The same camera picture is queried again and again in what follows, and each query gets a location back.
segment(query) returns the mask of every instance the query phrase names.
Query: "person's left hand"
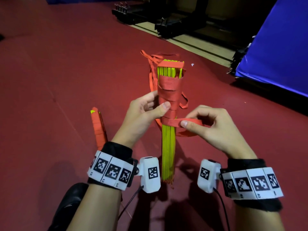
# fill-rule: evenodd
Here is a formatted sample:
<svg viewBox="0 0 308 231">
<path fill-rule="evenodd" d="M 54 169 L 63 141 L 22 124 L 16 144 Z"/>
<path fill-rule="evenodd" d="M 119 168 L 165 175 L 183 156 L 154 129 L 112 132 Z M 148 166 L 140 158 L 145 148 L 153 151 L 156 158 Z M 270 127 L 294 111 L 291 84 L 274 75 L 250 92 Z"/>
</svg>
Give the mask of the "person's left hand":
<svg viewBox="0 0 308 231">
<path fill-rule="evenodd" d="M 151 122 L 165 115 L 170 109 L 170 102 L 157 106 L 157 91 L 150 92 L 143 97 L 133 100 L 129 105 L 122 126 L 111 142 L 133 148 L 134 144 L 143 136 Z"/>
</svg>

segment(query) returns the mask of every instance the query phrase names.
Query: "qr code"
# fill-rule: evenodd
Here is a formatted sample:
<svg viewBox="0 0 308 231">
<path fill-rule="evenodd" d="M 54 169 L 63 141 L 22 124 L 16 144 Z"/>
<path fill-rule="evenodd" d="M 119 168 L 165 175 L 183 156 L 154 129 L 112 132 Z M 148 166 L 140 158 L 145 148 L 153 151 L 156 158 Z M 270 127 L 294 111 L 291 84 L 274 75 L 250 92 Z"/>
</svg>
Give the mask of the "qr code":
<svg viewBox="0 0 308 231">
<path fill-rule="evenodd" d="M 98 158 L 98 161 L 95 164 L 95 167 L 94 167 L 93 170 L 103 174 L 105 169 L 106 169 L 106 167 L 107 167 L 107 165 L 108 165 L 108 161 L 106 161 L 106 160 L 104 160 L 102 158 Z"/>
<path fill-rule="evenodd" d="M 116 180 L 120 170 L 121 170 L 121 167 L 116 166 L 114 164 L 110 164 L 106 171 L 105 176 Z"/>
<path fill-rule="evenodd" d="M 128 169 L 123 168 L 122 173 L 120 175 L 119 181 L 124 182 L 124 183 L 128 183 L 129 180 L 129 176 L 131 175 L 131 171 L 129 171 Z"/>
<path fill-rule="evenodd" d="M 271 184 L 273 189 L 279 188 L 279 184 L 278 184 L 278 181 L 275 177 L 275 174 L 268 174 L 267 177 L 268 177 L 270 184 Z"/>
<path fill-rule="evenodd" d="M 158 177 L 157 167 L 148 168 L 149 179 Z"/>
<path fill-rule="evenodd" d="M 200 176 L 201 176 L 202 178 L 208 180 L 208 179 L 209 179 L 209 176 L 210 176 L 210 171 L 207 170 L 206 168 L 201 167 Z"/>
<path fill-rule="evenodd" d="M 235 181 L 239 192 L 252 191 L 247 177 L 235 178 Z"/>
<path fill-rule="evenodd" d="M 94 157 L 94 159 L 93 159 L 93 161 L 92 161 L 92 163 L 91 163 L 91 165 L 90 165 L 90 168 L 92 168 L 92 166 L 93 166 L 95 160 L 96 160 L 96 156 Z"/>
<path fill-rule="evenodd" d="M 225 186 L 227 188 L 228 193 L 235 193 L 236 188 L 232 179 L 225 180 Z"/>
<path fill-rule="evenodd" d="M 265 176 L 251 177 L 251 180 L 256 191 L 270 190 Z"/>
</svg>

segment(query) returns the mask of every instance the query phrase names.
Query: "fingernail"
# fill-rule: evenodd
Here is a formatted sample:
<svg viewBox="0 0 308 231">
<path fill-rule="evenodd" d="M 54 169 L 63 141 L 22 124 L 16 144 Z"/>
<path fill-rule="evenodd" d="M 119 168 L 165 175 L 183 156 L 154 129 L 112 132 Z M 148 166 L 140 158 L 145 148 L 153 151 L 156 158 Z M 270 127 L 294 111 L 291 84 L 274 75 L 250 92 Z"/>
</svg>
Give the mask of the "fingernail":
<svg viewBox="0 0 308 231">
<path fill-rule="evenodd" d="M 184 128 L 185 128 L 185 127 L 186 127 L 186 125 L 187 125 L 187 121 L 181 121 L 181 126 L 182 126 L 182 127 L 184 127 Z"/>
<path fill-rule="evenodd" d="M 166 101 L 165 103 L 163 103 L 163 107 L 164 107 L 164 109 L 169 109 L 171 107 L 170 102 Z"/>
</svg>

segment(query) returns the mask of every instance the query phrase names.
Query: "black wristband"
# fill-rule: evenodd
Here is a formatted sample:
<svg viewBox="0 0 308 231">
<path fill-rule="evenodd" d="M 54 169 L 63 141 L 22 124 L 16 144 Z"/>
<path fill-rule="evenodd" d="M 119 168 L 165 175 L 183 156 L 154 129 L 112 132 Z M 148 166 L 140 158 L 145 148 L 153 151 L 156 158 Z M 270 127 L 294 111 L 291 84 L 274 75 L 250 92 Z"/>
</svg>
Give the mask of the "black wristband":
<svg viewBox="0 0 308 231">
<path fill-rule="evenodd" d="M 130 158 L 132 157 L 133 150 L 130 149 L 129 147 L 126 147 L 124 145 L 114 143 L 114 142 L 106 142 L 101 150 L 104 153 L 107 153 L 111 156 L 114 156 L 115 158 L 121 159 L 123 161 L 129 162 L 133 164 L 133 162 L 130 162 Z M 88 184 L 96 184 L 100 186 L 105 186 L 109 188 L 113 188 L 115 190 L 119 190 L 117 188 L 114 188 L 112 186 L 106 185 L 104 183 L 101 183 L 99 181 L 96 181 L 92 178 L 88 178 Z"/>
<path fill-rule="evenodd" d="M 228 171 L 246 170 L 252 168 L 265 168 L 263 159 L 228 159 Z M 254 208 L 267 212 L 279 212 L 282 204 L 278 198 L 258 200 L 234 200 L 234 202 L 245 208 Z"/>
</svg>

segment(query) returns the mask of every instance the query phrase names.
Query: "hand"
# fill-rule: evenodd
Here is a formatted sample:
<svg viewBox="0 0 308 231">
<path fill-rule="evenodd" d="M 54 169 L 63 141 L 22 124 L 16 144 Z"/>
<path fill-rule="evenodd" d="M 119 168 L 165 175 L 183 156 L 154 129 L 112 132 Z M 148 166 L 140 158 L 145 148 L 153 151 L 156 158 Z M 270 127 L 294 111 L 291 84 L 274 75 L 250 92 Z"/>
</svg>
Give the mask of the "hand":
<svg viewBox="0 0 308 231">
<path fill-rule="evenodd" d="M 204 124 L 211 126 L 204 127 L 189 121 L 181 122 L 182 127 L 199 135 L 229 158 L 257 159 L 225 109 L 200 105 L 186 117 L 201 119 Z"/>
<path fill-rule="evenodd" d="M 159 106 L 157 104 L 157 91 L 150 92 L 143 97 L 133 100 L 129 105 L 122 126 L 111 141 L 133 148 L 134 144 L 149 128 L 151 122 L 156 118 L 164 116 L 171 106 L 168 101 Z"/>
</svg>

